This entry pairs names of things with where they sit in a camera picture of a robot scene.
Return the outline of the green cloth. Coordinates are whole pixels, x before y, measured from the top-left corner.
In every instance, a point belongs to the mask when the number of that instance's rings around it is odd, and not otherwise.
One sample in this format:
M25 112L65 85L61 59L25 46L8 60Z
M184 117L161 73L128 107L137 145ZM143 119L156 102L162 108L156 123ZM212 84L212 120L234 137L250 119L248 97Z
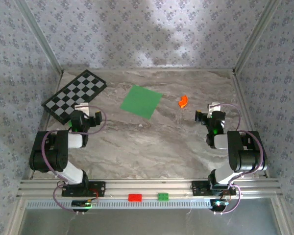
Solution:
M150 119L161 97L161 93L134 85L120 108L145 119Z

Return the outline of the black grey checkerboard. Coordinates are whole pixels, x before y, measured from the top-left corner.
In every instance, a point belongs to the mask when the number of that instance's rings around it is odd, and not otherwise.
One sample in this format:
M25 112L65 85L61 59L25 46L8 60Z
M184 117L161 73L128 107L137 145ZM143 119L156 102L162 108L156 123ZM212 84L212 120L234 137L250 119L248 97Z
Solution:
M76 105L89 103L106 87L106 81L85 70L47 99L42 107L64 125L69 121Z

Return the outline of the grey metal panel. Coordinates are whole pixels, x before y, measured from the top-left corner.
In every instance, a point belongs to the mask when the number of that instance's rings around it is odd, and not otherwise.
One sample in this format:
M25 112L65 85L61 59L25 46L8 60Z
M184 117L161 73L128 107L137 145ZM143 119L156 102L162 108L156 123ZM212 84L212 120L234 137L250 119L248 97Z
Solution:
M280 235L269 211L217 216L209 210L28 210L19 235Z

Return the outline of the aluminium frame bar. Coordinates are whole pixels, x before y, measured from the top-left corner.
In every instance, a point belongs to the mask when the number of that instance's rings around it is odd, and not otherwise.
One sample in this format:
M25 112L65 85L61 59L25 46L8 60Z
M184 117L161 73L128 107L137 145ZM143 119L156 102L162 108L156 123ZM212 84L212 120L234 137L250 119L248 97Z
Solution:
M248 103L247 103L246 98L244 96L243 89L242 89L241 85L239 84L239 79L236 77L236 75L233 71L231 73L231 78L233 80L233 85L234 85L235 92L237 95L238 104L240 106L242 120L245 125L245 127L243 129L249 130L249 131L256 131L254 122L251 117L251 113L248 108ZM265 171L257 171L252 174L246 174L243 177L245 177L245 178L269 178L270 174L267 170L265 170Z
M44 51L46 57L48 58L52 67L56 70L59 75L62 75L63 69L61 68L54 52L52 51L43 31L38 25L34 15L32 14L28 4L25 0L13 0L18 7L20 13L24 17L26 23L30 27L32 33L34 34L37 42L41 46L42 50Z
M246 62L248 61L253 50L257 46L258 41L260 40L262 34L271 22L271 19L281 2L282 0L268 0L265 4L265 7L257 21L257 24L252 30L251 35L249 36L246 45L235 64L235 67L233 69L233 73L235 76L239 75L242 72Z
M220 72L220 73L232 73L233 69L217 69L217 68L208 68L208 69L195 69L195 68L147 68L147 69L91 69L87 70L95 72L156 72L156 71L208 71L208 72Z

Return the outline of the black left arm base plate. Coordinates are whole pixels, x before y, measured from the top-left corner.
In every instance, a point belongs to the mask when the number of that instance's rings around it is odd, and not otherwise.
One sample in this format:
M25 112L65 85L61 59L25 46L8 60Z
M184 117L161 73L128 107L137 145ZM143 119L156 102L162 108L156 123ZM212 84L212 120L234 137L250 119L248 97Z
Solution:
M105 181L89 181L87 184L66 185L62 189L62 197L104 197Z

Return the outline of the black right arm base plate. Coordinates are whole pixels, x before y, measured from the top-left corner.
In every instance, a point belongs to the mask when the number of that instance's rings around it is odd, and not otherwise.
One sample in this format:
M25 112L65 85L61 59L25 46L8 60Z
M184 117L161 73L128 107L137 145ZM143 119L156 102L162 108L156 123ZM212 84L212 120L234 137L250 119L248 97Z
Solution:
M235 196L235 188L228 185L212 184L208 180L192 181L190 186L193 196Z

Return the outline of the long aluminium mounting rail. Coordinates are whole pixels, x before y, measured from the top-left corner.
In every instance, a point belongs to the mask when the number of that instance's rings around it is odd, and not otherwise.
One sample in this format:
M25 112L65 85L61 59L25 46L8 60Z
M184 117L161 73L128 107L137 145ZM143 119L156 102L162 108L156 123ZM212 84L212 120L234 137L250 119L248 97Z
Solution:
M144 199L155 199L158 193L168 193L170 198L191 198L192 179L121 179L105 180L105 199L126 199L129 194L141 194ZM244 199L269 198L281 196L282 191L277 179L243 178L235 181ZM24 180L17 192L18 197L51 198L57 186L52 179Z

